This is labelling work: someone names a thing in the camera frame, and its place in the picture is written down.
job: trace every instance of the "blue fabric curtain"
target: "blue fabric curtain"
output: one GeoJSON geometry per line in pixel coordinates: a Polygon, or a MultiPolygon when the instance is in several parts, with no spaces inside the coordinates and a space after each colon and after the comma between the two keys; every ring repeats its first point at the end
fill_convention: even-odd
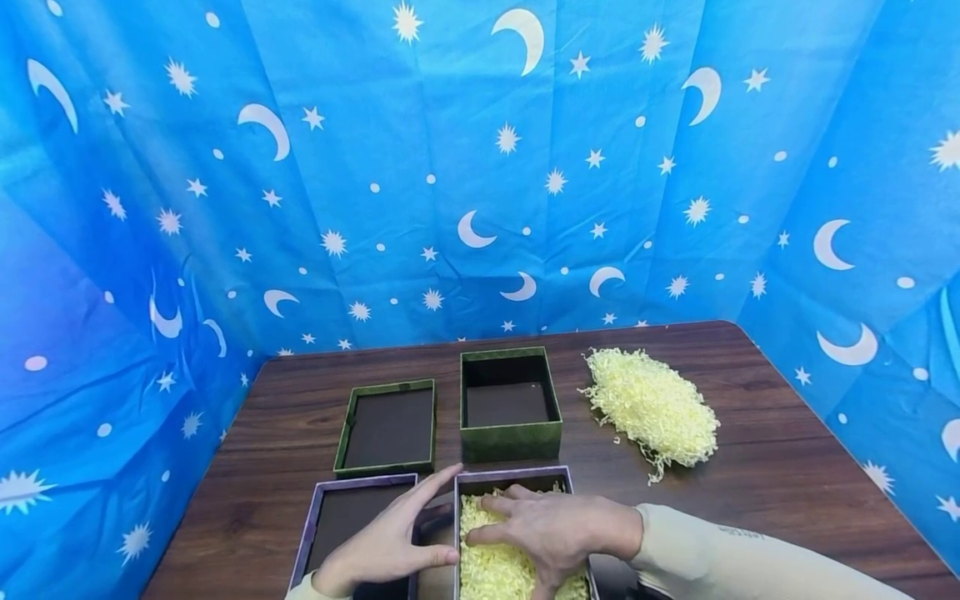
{"type": "Polygon", "coordinates": [[[0,15],[0,597],[134,597],[272,355],[705,319],[960,568],[955,2],[0,15]]]}

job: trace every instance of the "hand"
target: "hand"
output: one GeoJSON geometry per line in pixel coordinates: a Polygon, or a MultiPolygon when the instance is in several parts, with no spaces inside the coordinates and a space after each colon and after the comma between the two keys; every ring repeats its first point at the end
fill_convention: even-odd
{"type": "Polygon", "coordinates": [[[526,552],[537,569],[531,600],[553,600],[590,554],[629,561],[643,539],[640,513],[599,496],[536,493],[514,484],[502,496],[484,496],[480,508],[507,520],[470,531],[467,545],[506,543],[526,552]]]}
{"type": "Polygon", "coordinates": [[[415,546],[410,542],[414,526],[424,517],[450,513],[446,504],[422,513],[423,507],[463,465],[438,471],[390,503],[355,536],[330,553],[311,578],[313,589],[331,598],[353,594],[361,583],[384,583],[406,577],[429,566],[456,564],[460,555],[446,545],[415,546]]]}

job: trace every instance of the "crescent moon print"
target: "crescent moon print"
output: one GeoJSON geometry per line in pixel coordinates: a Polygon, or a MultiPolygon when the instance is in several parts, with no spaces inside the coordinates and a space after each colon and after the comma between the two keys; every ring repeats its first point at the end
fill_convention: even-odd
{"type": "Polygon", "coordinates": [[[523,279],[523,285],[520,289],[515,292],[500,292],[500,296],[507,300],[513,300],[514,302],[523,302],[524,300],[529,300],[537,293],[537,282],[522,271],[517,271],[517,274],[523,279]]]}
{"type": "Polygon", "coordinates": [[[460,241],[471,248],[485,248],[496,240],[496,236],[481,237],[473,231],[473,215],[476,212],[476,210],[472,210],[460,218],[457,233],[460,235],[460,241]]]}
{"type": "Polygon", "coordinates": [[[227,340],[224,339],[224,330],[220,328],[216,321],[213,319],[207,319],[204,321],[204,325],[213,329],[213,332],[217,334],[217,341],[220,343],[220,353],[217,354],[217,358],[223,358],[227,356],[227,340]]]}
{"type": "Polygon", "coordinates": [[[267,290],[263,293],[263,303],[267,305],[267,309],[281,319],[283,319],[283,315],[280,314],[280,309],[277,308],[276,305],[283,300],[289,300],[300,304],[300,301],[297,300],[292,294],[284,292],[283,290],[267,290]]]}
{"type": "Polygon", "coordinates": [[[849,367],[859,367],[874,360],[877,341],[874,332],[863,323],[860,324],[860,340],[853,346],[836,346],[817,331],[817,341],[824,354],[849,367]]]}
{"type": "Polygon", "coordinates": [[[600,286],[608,279],[627,280],[627,278],[623,276],[623,272],[616,267],[600,267],[590,278],[590,293],[600,298],[600,286]]]}
{"type": "Polygon", "coordinates": [[[77,132],[77,111],[73,107],[73,101],[70,100],[70,94],[66,93],[66,88],[60,83],[60,80],[50,72],[50,69],[43,66],[33,59],[27,59],[27,79],[30,80],[30,87],[34,89],[34,95],[40,95],[40,89],[46,87],[53,94],[63,112],[66,113],[66,119],[73,128],[73,133],[77,132]]]}
{"type": "Polygon", "coordinates": [[[165,319],[160,311],[156,310],[156,302],[153,296],[150,296],[150,321],[153,322],[160,335],[171,340],[180,335],[180,330],[183,329],[183,317],[180,316],[180,308],[177,308],[177,315],[173,319],[165,319]]]}
{"type": "Polygon", "coordinates": [[[272,110],[259,104],[246,105],[237,115],[237,125],[243,125],[244,123],[262,125],[273,134],[276,141],[274,162],[283,160],[290,154],[290,137],[287,135],[287,128],[283,127],[283,122],[272,110]]]}
{"type": "Polygon", "coordinates": [[[720,102],[720,90],[722,87],[720,74],[708,66],[702,66],[686,78],[681,89],[687,89],[688,87],[696,87],[704,95],[703,103],[700,105],[700,112],[690,121],[690,127],[693,127],[694,125],[703,123],[713,110],[717,108],[717,103],[720,102]]]}
{"type": "Polygon", "coordinates": [[[520,34],[523,43],[527,46],[527,61],[523,65],[523,77],[537,68],[540,57],[543,56],[543,26],[537,16],[526,9],[512,9],[500,15],[493,23],[490,35],[509,29],[520,34]]]}
{"type": "Polygon", "coordinates": [[[947,454],[957,462],[957,453],[960,452],[960,419],[954,419],[944,426],[944,432],[940,436],[947,449],[947,454]]]}
{"type": "Polygon", "coordinates": [[[813,253],[816,255],[817,260],[825,267],[830,267],[836,271],[847,271],[856,266],[845,260],[841,260],[833,251],[833,235],[838,229],[849,222],[850,221],[846,219],[827,221],[817,230],[817,234],[813,236],[813,253]]]}

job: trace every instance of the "open box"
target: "open box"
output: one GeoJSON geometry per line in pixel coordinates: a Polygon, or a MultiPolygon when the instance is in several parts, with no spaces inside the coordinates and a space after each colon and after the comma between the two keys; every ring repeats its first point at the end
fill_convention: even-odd
{"type": "Polygon", "coordinates": [[[433,379],[353,388],[337,446],[338,479],[433,470],[433,379]]]}
{"type": "MultiPolygon", "coordinates": [[[[303,524],[300,550],[290,577],[290,587],[319,568],[338,546],[366,527],[398,496],[417,485],[417,475],[383,475],[345,481],[326,481],[316,485],[310,511],[303,524]]],[[[418,529],[413,532],[417,543],[418,529]]],[[[362,584],[353,600],[416,600],[417,575],[386,584],[362,584]]]]}
{"type": "MultiPolygon", "coordinates": [[[[483,495],[492,493],[494,489],[506,490],[514,483],[520,484],[534,492],[552,492],[554,485],[566,493],[573,493],[573,482],[570,480],[570,469],[566,466],[514,468],[509,470],[489,470],[460,473],[453,480],[453,539],[460,543],[460,498],[463,495],[483,495]]],[[[587,560],[587,586],[590,600],[599,600],[596,582],[593,579],[593,570],[587,560]]],[[[460,566],[454,569],[453,598],[460,600],[460,566]]]]}
{"type": "Polygon", "coordinates": [[[546,348],[460,355],[460,440],[465,463],[556,459],[564,421],[546,348]]]}

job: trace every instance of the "person's left hand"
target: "person's left hand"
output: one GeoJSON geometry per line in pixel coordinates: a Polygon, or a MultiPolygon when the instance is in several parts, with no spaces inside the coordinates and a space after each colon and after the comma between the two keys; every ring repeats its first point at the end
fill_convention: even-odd
{"type": "MultiPolygon", "coordinates": [[[[415,546],[410,542],[423,507],[463,470],[457,464],[438,471],[400,496],[369,525],[330,553],[314,571],[313,589],[331,598],[353,594],[361,583],[384,583],[430,566],[456,564],[460,556],[447,545],[415,546]]],[[[438,507],[450,512],[450,505],[438,507]]]]}

